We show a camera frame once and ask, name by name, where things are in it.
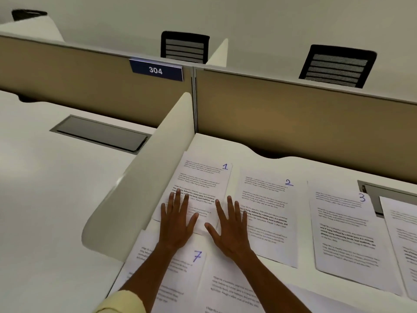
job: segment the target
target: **mesh backrest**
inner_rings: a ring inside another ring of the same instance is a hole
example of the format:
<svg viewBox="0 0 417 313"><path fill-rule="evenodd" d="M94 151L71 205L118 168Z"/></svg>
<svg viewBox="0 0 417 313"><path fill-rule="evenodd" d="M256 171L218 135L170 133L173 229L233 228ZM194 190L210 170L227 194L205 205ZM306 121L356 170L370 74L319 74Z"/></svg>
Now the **mesh backrest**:
<svg viewBox="0 0 417 313"><path fill-rule="evenodd" d="M376 58L370 50L311 45L299 78L363 88Z"/></svg>
<svg viewBox="0 0 417 313"><path fill-rule="evenodd" d="M161 35L161 57L205 64L210 36L164 31Z"/></svg>

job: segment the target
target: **left hand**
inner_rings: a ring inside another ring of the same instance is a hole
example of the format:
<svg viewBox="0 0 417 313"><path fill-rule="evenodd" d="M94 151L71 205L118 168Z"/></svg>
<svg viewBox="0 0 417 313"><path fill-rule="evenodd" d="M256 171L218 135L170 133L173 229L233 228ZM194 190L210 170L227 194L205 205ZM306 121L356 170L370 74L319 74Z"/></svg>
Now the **left hand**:
<svg viewBox="0 0 417 313"><path fill-rule="evenodd" d="M188 225L186 224L188 194L185 195L183 204L180 208L181 190L171 192L168 200L168 208L165 210L165 203L161 204L161 229L159 231L159 242L157 246L174 255L178 249L183 247L191 237L195 223L199 216L195 213Z"/></svg>

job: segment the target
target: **blue ink numeral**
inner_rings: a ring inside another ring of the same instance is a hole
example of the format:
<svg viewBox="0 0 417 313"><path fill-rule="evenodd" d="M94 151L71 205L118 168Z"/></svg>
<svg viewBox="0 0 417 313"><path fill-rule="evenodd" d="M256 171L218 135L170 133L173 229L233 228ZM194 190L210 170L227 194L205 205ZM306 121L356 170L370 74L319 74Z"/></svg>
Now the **blue ink numeral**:
<svg viewBox="0 0 417 313"><path fill-rule="evenodd" d="M202 252L199 252L198 250L195 250L194 252L196 252L196 253L197 253L197 255L195 255L195 256L194 256L195 258L194 258L193 263L195 263L195 261L196 261L198 258L201 258L201 256L200 256L200 255L201 255L201 253L202 253Z"/></svg>

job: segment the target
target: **blue sign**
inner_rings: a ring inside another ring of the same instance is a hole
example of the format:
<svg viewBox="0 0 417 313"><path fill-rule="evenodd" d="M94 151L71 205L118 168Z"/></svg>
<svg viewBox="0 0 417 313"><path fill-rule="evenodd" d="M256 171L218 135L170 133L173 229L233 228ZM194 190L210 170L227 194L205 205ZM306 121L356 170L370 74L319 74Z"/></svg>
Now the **blue sign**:
<svg viewBox="0 0 417 313"><path fill-rule="evenodd" d="M173 65L138 58L129 58L129 62L134 73L141 73L143 75L151 75L154 77L176 81L184 81L181 65Z"/></svg>

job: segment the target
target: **yellow sleeve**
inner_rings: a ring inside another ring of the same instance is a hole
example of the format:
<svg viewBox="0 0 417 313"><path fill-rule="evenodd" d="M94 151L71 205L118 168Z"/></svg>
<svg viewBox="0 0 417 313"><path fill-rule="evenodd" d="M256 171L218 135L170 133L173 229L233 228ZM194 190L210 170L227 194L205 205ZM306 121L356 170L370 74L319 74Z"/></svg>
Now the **yellow sleeve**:
<svg viewBox="0 0 417 313"><path fill-rule="evenodd" d="M94 313L146 313L142 300L131 291L117 291L104 299Z"/></svg>

